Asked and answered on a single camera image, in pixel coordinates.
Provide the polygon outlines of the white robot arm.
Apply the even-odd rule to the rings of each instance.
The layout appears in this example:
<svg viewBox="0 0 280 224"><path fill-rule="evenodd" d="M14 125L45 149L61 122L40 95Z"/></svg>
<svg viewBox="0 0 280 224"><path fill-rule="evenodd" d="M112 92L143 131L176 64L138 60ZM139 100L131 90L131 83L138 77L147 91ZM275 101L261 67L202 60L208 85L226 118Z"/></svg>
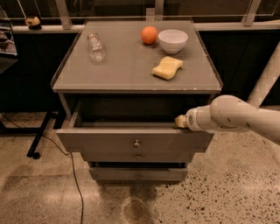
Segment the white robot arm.
<svg viewBox="0 0 280 224"><path fill-rule="evenodd" d="M179 128L193 131L251 130L275 144L280 144L280 112L260 108L280 75L280 43L272 53L248 100L221 95L210 105L191 108L175 118Z"/></svg>

